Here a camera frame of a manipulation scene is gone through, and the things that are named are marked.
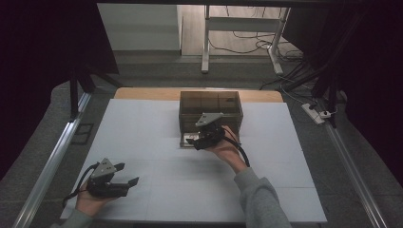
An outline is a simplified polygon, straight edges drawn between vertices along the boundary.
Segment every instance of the table leg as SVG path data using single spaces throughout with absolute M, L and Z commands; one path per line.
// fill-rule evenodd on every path
M 276 55 L 276 51 L 278 50 L 278 41 L 281 37 L 282 31 L 284 30 L 285 22 L 287 21 L 287 16 L 289 12 L 289 8 L 285 8 L 284 12 L 281 14 L 278 20 L 278 29 L 276 31 L 275 38 L 273 39 L 273 44 L 269 47 L 269 55 L 272 60 L 274 70 L 277 75 L 282 75 L 283 71 L 281 65 L 278 62 L 278 57 Z
M 205 26 L 204 26 L 204 44 L 201 58 L 201 73 L 208 73 L 208 62 L 209 62 L 209 49 L 210 46 L 208 44 L 208 33 L 209 33 L 209 23 L 210 23 L 210 6 L 204 7 L 204 18 L 205 18 Z

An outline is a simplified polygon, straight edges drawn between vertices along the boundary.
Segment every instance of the gray sleeve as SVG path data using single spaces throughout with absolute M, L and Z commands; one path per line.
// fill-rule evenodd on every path
M 92 220 L 92 217 L 89 217 L 83 212 L 74 209 L 70 217 L 68 217 L 63 225 L 52 224 L 50 228 L 87 228 L 91 224 Z
M 239 172 L 234 181 L 240 189 L 240 206 L 245 214 L 246 227 L 291 227 L 269 180 L 259 179 L 252 168 L 247 168 Z

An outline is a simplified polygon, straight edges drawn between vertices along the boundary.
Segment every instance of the white board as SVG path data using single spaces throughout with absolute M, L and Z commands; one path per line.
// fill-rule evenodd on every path
M 325 222 L 288 107 L 244 103 L 240 140 L 259 177 L 275 187 L 291 222 Z M 179 102 L 111 100 L 82 173 L 109 158 L 124 162 L 112 182 L 140 177 L 127 197 L 109 203 L 99 219 L 243 222 L 232 169 L 214 154 L 180 148 Z M 71 199 L 61 218 L 74 208 Z

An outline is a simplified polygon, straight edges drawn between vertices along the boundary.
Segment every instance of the gray floor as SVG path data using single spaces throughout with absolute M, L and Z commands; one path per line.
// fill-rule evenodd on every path
M 135 56 L 133 53 L 117 54 L 121 75 L 113 76 L 126 86 L 211 86 L 258 89 L 263 82 L 276 78 L 268 58 L 238 57 L 212 59 L 211 72 L 200 73 L 200 58 L 179 56 Z M 296 64 L 283 63 L 290 71 Z M 89 142 L 76 135 L 68 148 L 61 166 L 41 204 L 31 227 L 49 227 L 59 221 L 62 198 L 69 193 L 78 176 L 96 129 L 102 119 L 107 102 L 116 88 L 94 77 L 97 90 L 92 95 L 82 124 L 93 124 Z M 275 89 L 278 85 L 267 87 Z M 305 88 L 296 90 L 306 93 Z M 321 227 L 372 227 L 370 220 L 355 193 L 349 177 L 340 162 L 335 147 L 323 125 L 314 124 L 303 112 L 299 102 L 283 94 L 311 170 L 320 201 L 328 223 Z M 344 104 L 338 104 L 337 126 L 369 188 L 390 227 L 403 227 L 403 190 L 387 167 L 368 143 L 350 125 L 343 112 Z M 68 84 L 56 87 L 52 103 L 43 121 L 22 152 L 20 158 L 0 182 L 0 227 L 11 227 L 30 189 L 39 176 L 50 152 L 63 131 L 69 111 Z M 136 224 L 135 227 L 167 227 L 156 224 Z M 189 224 L 168 227 L 188 227 Z M 294 224 L 295 227 L 318 227 L 315 224 Z M 92 227 L 133 227 L 129 223 L 96 221 Z
M 272 18 L 277 19 L 280 13 L 279 8 L 264 8 L 264 7 L 224 7 L 224 6 L 211 6 L 210 17 L 227 17 L 227 11 L 230 17 L 241 18 Z M 182 55 L 192 56 L 201 55 L 203 48 L 204 30 L 204 6 L 182 6 Z M 273 32 L 259 32 L 261 40 L 271 42 L 273 40 Z M 242 32 L 242 31 L 210 31 L 209 39 L 213 46 L 217 48 L 228 48 L 234 51 L 247 52 L 256 49 L 256 42 L 258 39 L 245 39 L 239 37 L 256 36 L 255 32 Z M 283 43 L 284 39 L 280 39 L 279 49 L 281 51 L 296 49 L 291 44 Z M 228 52 L 221 49 L 210 48 L 210 55 L 238 55 L 235 52 Z M 256 51 L 246 53 L 244 55 L 262 55 L 266 56 L 267 51 L 264 48 L 259 48 Z

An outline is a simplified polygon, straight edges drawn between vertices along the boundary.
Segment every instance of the human hand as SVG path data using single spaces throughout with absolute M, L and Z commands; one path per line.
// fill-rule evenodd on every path
M 225 130 L 225 137 L 237 143 L 240 142 L 234 132 L 232 132 L 228 126 L 223 125 L 222 128 Z M 227 162 L 235 173 L 239 173 L 243 169 L 247 168 L 246 163 L 240 158 L 240 152 L 238 151 L 237 147 L 226 140 L 221 140 L 215 146 L 208 147 L 206 150 L 213 152 L 221 160 Z
M 86 190 L 86 182 L 80 187 L 77 196 L 76 209 L 84 214 L 94 217 L 110 201 L 116 198 L 95 198 Z

